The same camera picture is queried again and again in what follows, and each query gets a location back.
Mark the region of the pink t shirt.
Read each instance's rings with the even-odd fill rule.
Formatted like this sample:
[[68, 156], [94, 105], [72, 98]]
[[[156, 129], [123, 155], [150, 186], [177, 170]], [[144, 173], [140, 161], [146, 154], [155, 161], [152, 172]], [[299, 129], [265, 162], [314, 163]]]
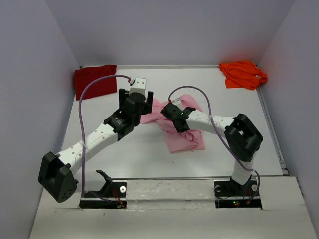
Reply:
[[157, 99], [153, 99], [152, 112], [141, 116], [140, 123], [156, 123], [164, 132], [165, 141], [170, 153], [204, 150], [205, 143], [201, 131], [189, 130], [178, 133], [173, 123], [161, 114], [161, 111], [167, 104], [168, 102], [160, 102]]

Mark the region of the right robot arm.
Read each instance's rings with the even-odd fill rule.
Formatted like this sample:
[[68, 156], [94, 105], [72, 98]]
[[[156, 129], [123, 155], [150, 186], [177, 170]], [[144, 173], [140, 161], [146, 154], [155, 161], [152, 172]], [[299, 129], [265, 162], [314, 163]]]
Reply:
[[263, 137], [244, 114], [236, 117], [210, 116], [195, 108], [180, 109], [167, 104], [161, 114], [170, 120], [179, 133], [201, 130], [216, 134], [235, 158], [229, 189], [234, 195], [243, 194], [251, 178], [253, 160], [260, 149]]

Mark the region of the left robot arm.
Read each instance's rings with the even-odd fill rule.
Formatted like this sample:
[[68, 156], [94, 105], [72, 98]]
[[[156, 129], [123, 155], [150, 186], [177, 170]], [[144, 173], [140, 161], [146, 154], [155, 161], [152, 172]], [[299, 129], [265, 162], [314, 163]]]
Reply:
[[142, 115], [151, 113], [153, 92], [146, 95], [119, 90], [119, 109], [106, 118], [96, 130], [72, 147], [57, 154], [46, 153], [41, 162], [38, 182], [55, 199], [62, 203], [76, 191], [74, 178], [85, 163], [104, 148], [120, 141], [140, 124]]

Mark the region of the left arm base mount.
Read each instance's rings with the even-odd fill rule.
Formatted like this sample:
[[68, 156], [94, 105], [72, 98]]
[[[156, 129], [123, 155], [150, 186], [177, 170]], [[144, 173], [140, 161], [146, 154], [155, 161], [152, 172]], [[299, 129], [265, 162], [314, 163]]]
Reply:
[[114, 180], [102, 170], [96, 170], [104, 178], [104, 185], [98, 191], [87, 191], [81, 198], [81, 209], [125, 209], [127, 207], [127, 181]]

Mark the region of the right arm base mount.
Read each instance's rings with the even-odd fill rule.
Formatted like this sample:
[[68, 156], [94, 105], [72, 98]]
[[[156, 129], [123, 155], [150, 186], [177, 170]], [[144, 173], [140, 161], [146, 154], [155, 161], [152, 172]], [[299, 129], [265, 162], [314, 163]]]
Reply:
[[214, 181], [213, 194], [218, 209], [262, 208], [256, 180], [249, 180], [245, 185], [232, 180]]

